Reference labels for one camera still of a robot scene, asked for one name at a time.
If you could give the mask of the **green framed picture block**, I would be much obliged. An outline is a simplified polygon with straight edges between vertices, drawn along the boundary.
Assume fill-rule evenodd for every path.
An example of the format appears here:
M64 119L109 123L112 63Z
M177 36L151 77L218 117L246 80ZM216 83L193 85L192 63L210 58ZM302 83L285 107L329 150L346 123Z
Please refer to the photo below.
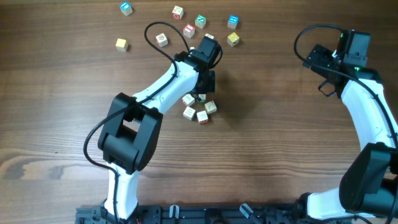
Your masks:
M197 102L205 103L206 102L206 94L198 94Z

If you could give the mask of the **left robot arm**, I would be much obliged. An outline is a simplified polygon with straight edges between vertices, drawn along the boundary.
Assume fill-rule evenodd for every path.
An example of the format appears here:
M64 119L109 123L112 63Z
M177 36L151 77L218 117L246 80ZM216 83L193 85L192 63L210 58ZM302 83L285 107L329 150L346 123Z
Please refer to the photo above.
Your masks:
M130 220L136 211L139 173L157 147L164 114L189 93L213 92L212 69L221 57L220 51L181 52L148 88L132 96L120 93L113 99L107 117L98 125L102 129L98 148L111 176L104 209L116 223Z

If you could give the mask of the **plain white wooden block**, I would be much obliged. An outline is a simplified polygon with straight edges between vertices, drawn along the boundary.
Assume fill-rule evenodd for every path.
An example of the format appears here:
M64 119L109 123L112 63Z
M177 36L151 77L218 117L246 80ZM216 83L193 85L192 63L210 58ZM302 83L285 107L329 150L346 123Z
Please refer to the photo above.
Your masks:
M195 103L195 99L191 94L186 94L185 96L183 96L182 101L188 107L191 107L191 105Z

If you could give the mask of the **block with animal drawing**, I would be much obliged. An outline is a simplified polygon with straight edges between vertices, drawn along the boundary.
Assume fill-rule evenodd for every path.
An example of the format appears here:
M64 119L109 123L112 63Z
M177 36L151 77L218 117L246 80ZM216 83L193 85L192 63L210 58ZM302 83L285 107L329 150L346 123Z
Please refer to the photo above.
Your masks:
M212 114L217 111L217 107L214 101L205 103L205 110L208 114Z

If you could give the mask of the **green Z top block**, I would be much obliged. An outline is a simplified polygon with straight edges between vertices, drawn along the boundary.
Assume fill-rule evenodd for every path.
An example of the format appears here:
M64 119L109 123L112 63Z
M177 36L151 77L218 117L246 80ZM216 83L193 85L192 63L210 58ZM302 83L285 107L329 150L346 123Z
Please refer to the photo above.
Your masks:
M206 124L209 122L208 114L206 111L197 112L197 120L199 124Z

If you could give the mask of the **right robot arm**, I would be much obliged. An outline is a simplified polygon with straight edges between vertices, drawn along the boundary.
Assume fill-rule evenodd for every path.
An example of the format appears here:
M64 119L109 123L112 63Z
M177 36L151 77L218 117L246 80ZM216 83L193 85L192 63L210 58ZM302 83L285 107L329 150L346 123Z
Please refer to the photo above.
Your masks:
M359 139L360 153L339 187L304 196L301 216L332 221L360 216L397 218L397 123L388 108L378 72L362 65L345 65L337 55L315 45L304 66L335 86L347 107Z

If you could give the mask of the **block with green side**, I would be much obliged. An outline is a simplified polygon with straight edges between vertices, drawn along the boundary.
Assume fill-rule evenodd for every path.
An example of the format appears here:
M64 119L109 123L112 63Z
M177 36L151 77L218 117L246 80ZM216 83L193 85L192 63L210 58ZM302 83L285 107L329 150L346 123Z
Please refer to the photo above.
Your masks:
M183 117L192 120L195 117L196 110L191 107L186 107L183 112Z

